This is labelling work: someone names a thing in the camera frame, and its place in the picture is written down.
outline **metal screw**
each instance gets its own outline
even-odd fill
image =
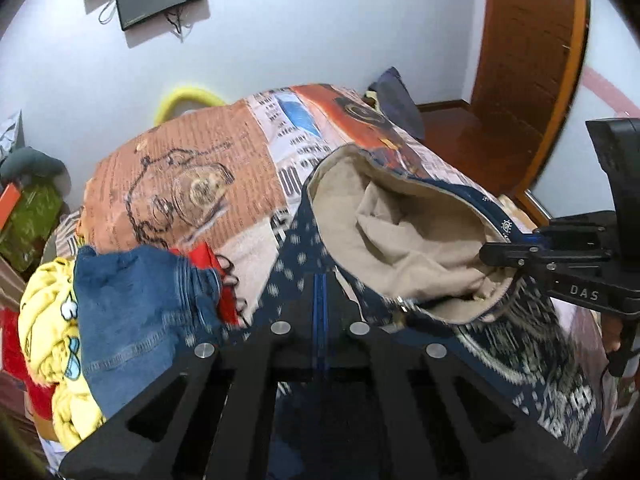
[[[369,333],[370,327],[362,321],[356,321],[349,326],[349,332],[353,335],[365,335]]]
[[[275,335],[285,335],[291,330],[291,325],[286,321],[276,321],[271,325],[271,331]]]
[[[198,346],[196,346],[193,352],[200,359],[206,359],[207,357],[211,357],[213,355],[213,352],[215,351],[216,347],[211,343],[200,343]]]
[[[445,355],[447,355],[447,347],[441,345],[440,343],[428,344],[426,351],[427,355],[429,357],[433,357],[434,359],[442,359]]]

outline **yellow hose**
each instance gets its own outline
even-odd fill
[[[174,111],[175,105],[180,101],[193,101],[201,103],[205,106],[224,106],[226,103],[220,99],[217,95],[212,94],[202,88],[195,88],[193,86],[183,86],[175,89],[167,97],[165,97],[160,103],[160,107],[156,112],[156,118],[154,120],[154,126],[159,126],[165,121],[171,118],[171,114]]]

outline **baseboard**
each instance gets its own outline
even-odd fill
[[[417,105],[418,110],[421,112],[434,112],[436,110],[446,110],[447,108],[469,108],[469,103],[463,99],[456,99],[455,101],[438,101],[437,103],[427,103],[423,105]]]

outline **yellow plush fabric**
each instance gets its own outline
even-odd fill
[[[33,274],[20,301],[18,337],[31,377],[57,383],[51,399],[53,427],[70,450],[103,422],[80,367],[74,262],[56,258]]]

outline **denim jeans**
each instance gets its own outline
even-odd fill
[[[78,253],[82,373],[105,417],[171,367],[181,349],[211,340],[220,322],[215,269],[151,246],[125,253]]]

